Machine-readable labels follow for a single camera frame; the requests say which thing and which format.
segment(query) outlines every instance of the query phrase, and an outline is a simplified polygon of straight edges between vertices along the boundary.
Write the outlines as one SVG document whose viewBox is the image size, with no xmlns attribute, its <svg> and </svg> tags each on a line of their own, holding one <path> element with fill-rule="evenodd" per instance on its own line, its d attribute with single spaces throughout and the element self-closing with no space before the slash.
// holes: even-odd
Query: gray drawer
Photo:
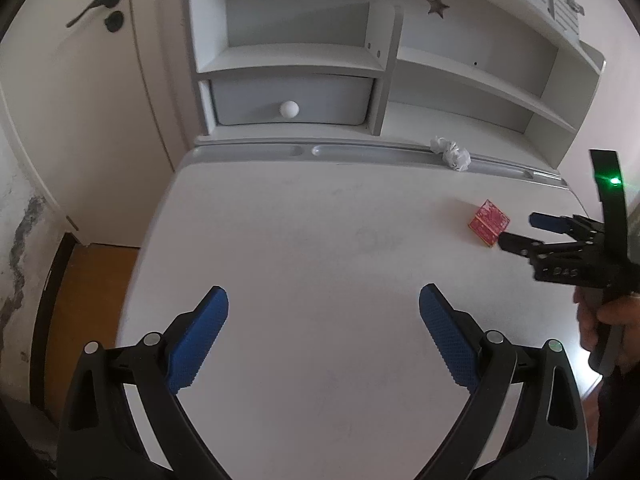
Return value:
<svg viewBox="0 0 640 480">
<path fill-rule="evenodd" d="M 331 74 L 287 76 L 220 75 L 211 81 L 219 124 L 362 124 L 372 78 Z M 290 119 L 280 105 L 294 101 L 300 111 Z"/>
</svg>

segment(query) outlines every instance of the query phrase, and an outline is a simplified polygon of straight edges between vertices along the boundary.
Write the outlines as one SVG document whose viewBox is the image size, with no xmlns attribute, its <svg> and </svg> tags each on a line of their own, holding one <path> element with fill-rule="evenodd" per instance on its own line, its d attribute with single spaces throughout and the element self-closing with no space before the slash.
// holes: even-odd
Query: black sleeve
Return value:
<svg viewBox="0 0 640 480">
<path fill-rule="evenodd" d="M 594 466 L 606 457 L 625 432 L 640 407 L 640 364 L 622 376 L 615 368 L 603 380 L 598 394 L 598 447 Z"/>
</svg>

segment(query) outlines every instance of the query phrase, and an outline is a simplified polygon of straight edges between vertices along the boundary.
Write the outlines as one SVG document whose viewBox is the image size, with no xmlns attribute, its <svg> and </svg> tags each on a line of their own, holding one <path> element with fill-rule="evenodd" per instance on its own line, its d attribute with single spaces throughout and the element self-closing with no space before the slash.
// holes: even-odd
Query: person's arm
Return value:
<svg viewBox="0 0 640 480">
<path fill-rule="evenodd" d="M 576 288 L 574 302 L 578 304 L 580 345 L 589 352 L 597 342 L 597 322 L 623 325 L 625 333 L 614 372 L 603 380 L 598 394 L 598 447 L 594 465 L 606 457 L 620 439 L 640 407 L 640 299 L 618 298 L 601 306 L 594 314 Z"/>
</svg>

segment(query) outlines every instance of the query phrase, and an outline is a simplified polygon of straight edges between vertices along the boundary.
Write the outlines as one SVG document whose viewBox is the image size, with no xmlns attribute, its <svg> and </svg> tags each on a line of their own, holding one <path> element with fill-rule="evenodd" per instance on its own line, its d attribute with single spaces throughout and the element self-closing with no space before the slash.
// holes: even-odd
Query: desk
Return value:
<svg viewBox="0 0 640 480">
<path fill-rule="evenodd" d="M 420 320 L 426 283 L 513 343 L 562 341 L 581 392 L 596 380 L 572 289 L 535 282 L 524 259 L 466 226 L 485 199 L 514 232 L 546 241 L 562 237 L 531 228 L 529 213 L 582 212 L 566 189 L 436 167 L 186 164 L 139 258 L 118 343 L 164 330 L 222 286 L 228 319 L 178 397 L 231 478 L 410 480 L 468 397 Z M 162 463 L 139 402 L 132 409 Z"/>
</svg>

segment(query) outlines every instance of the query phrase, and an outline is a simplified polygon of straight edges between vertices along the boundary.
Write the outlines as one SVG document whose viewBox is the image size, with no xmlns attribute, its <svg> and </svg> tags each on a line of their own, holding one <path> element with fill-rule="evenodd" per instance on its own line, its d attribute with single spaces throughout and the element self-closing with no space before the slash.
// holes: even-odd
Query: black baseboard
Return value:
<svg viewBox="0 0 640 480">
<path fill-rule="evenodd" d="M 30 401 L 39 410 L 44 409 L 44 361 L 47 354 L 47 341 L 49 340 L 49 328 L 53 307 L 62 278 L 65 275 L 66 265 L 69 263 L 71 253 L 78 241 L 71 233 L 65 233 L 60 246 L 53 258 L 47 283 L 40 297 L 40 305 L 36 314 L 36 323 L 33 327 L 33 339 L 31 340 L 31 359 L 29 370 Z"/>
</svg>

